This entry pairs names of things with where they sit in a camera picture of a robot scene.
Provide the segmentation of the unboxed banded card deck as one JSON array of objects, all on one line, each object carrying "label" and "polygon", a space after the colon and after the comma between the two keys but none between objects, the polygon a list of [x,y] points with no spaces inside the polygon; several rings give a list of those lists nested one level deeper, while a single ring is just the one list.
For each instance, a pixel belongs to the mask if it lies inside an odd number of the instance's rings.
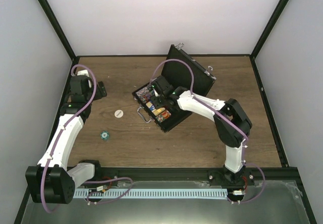
[{"label": "unboxed banded card deck", "polygon": [[149,110],[155,115],[158,116],[166,109],[164,107],[156,108],[151,101],[146,103],[146,106],[149,108]]}]

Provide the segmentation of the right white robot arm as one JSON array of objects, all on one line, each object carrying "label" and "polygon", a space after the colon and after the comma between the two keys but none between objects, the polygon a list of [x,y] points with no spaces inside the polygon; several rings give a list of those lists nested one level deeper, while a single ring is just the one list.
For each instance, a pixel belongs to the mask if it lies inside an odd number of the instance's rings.
[{"label": "right white robot arm", "polygon": [[246,165],[244,154],[252,123],[240,103],[232,98],[223,101],[196,94],[193,90],[194,76],[187,87],[182,84],[176,87],[163,76],[152,79],[150,85],[154,91],[154,106],[190,111],[215,124],[219,139],[226,146],[225,181],[230,185],[236,185],[241,181]]}]

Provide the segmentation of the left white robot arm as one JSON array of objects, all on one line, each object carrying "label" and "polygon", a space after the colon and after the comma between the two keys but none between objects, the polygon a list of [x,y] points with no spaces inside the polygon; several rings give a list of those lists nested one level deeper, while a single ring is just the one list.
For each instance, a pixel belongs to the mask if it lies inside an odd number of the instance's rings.
[{"label": "left white robot arm", "polygon": [[26,181],[35,203],[68,204],[76,188],[89,182],[99,185],[103,180],[97,160],[83,160],[68,170],[68,160],[77,135],[91,113],[92,101],[106,96],[104,84],[93,81],[82,70],[70,81],[68,102],[60,109],[56,132],[45,154],[36,166],[26,170]]}]

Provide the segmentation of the black poker set case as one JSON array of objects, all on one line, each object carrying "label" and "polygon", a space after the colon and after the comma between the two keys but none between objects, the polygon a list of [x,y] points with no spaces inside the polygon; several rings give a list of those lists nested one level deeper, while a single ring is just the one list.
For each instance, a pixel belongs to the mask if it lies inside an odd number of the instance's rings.
[{"label": "black poker set case", "polygon": [[213,76],[207,69],[194,60],[189,54],[182,50],[183,44],[170,46],[167,62],[163,64],[160,75],[153,76],[153,82],[141,86],[139,89],[132,92],[134,99],[139,103],[140,108],[144,109],[150,116],[148,122],[155,122],[156,125],[163,131],[168,132],[186,118],[192,112],[185,111],[179,108],[178,104],[175,109],[166,109],[171,113],[171,116],[159,123],[156,116],[149,110],[136,92],[143,87],[151,88],[149,93],[154,95],[153,88],[161,95],[175,94],[179,99],[180,94],[185,91],[190,91],[193,88],[193,93],[201,96],[206,96],[212,88],[216,77]]}]

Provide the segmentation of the lower chip row in case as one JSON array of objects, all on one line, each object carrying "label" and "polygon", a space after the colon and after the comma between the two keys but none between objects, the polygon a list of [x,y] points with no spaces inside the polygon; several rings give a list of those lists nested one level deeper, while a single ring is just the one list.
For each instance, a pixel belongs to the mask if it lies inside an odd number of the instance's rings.
[{"label": "lower chip row in case", "polygon": [[171,116],[171,113],[168,110],[164,110],[162,113],[156,116],[156,120],[159,123],[162,123]]}]

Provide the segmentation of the chip row in case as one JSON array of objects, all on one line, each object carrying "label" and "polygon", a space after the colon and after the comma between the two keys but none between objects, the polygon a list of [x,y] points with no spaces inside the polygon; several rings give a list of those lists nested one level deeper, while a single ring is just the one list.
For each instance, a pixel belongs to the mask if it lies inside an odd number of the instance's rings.
[{"label": "chip row in case", "polygon": [[168,110],[164,110],[162,113],[156,116],[156,120],[159,123],[162,123],[171,116],[171,113]]},{"label": "chip row in case", "polygon": [[151,94],[151,93],[147,93],[147,94],[145,94],[145,95],[140,96],[140,99],[141,99],[141,101],[142,101],[144,104],[146,104],[147,102],[149,102],[149,101],[150,101],[151,97],[152,97],[152,94]]},{"label": "chip row in case", "polygon": [[151,88],[149,88],[149,87],[143,87],[143,88],[141,88],[140,90],[138,90],[137,92],[136,92],[136,95],[138,96],[138,97],[141,97],[141,96],[145,96],[146,94],[148,94],[149,92],[151,91]]}]

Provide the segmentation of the upper chip row in case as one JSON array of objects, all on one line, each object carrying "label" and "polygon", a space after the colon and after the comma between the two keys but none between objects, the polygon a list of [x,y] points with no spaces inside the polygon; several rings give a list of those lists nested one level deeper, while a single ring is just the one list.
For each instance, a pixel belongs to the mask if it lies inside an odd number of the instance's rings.
[{"label": "upper chip row in case", "polygon": [[143,87],[143,88],[141,88],[140,90],[138,90],[137,92],[136,92],[136,95],[138,96],[138,97],[141,97],[141,96],[145,96],[146,94],[148,94],[149,92],[151,91],[151,88],[149,88],[149,87]]}]

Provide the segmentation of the white dealer button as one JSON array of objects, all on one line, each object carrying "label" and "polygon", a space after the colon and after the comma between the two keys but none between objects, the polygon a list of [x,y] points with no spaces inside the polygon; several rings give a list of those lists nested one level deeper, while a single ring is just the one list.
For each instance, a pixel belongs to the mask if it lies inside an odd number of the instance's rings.
[{"label": "white dealer button", "polygon": [[121,109],[116,110],[114,113],[114,116],[118,119],[121,118],[123,115],[124,115],[124,112]]}]

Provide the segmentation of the left black frame post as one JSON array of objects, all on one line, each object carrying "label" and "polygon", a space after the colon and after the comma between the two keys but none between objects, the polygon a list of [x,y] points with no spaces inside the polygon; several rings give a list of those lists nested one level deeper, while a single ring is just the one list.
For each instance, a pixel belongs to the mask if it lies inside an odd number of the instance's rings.
[{"label": "left black frame post", "polygon": [[56,35],[58,36],[60,42],[62,43],[65,51],[67,52],[69,58],[74,61],[76,58],[76,55],[70,45],[70,43],[68,42],[68,39],[61,27],[61,25],[59,24],[48,0],[37,0],[38,3],[40,4],[41,8],[43,9],[46,17],[48,18],[51,26],[53,27]]}]

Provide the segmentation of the black frame post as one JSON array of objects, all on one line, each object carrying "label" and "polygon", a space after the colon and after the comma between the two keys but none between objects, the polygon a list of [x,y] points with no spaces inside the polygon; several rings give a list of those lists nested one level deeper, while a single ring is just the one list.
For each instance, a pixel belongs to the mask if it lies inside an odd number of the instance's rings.
[{"label": "black frame post", "polygon": [[265,44],[267,38],[269,37],[271,31],[273,30],[275,24],[277,23],[280,15],[282,14],[283,10],[285,9],[286,5],[288,4],[289,0],[279,0],[270,19],[268,20],[260,38],[258,39],[252,53],[251,57],[256,58],[260,53],[263,45]]},{"label": "black frame post", "polygon": [[70,43],[68,42],[68,39],[61,27],[61,25],[59,24],[48,0],[37,0],[38,3],[40,4],[41,8],[43,9],[46,17],[48,18],[51,26],[53,27],[56,35],[58,36],[60,42],[62,43],[65,51],[67,52],[69,58],[74,61],[76,58],[76,55],[70,45]]}]

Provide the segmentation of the right black frame post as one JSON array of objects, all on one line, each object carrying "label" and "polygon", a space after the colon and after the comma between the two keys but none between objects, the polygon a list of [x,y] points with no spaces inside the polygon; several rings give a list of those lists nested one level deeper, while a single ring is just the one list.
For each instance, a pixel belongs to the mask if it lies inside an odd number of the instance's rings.
[{"label": "right black frame post", "polygon": [[277,23],[280,15],[282,14],[283,10],[285,9],[286,5],[288,4],[289,0],[279,0],[270,19],[268,20],[260,38],[258,39],[252,53],[251,57],[256,58],[260,53],[263,45],[265,44],[267,38],[269,37],[271,31],[273,30],[275,24]]}]

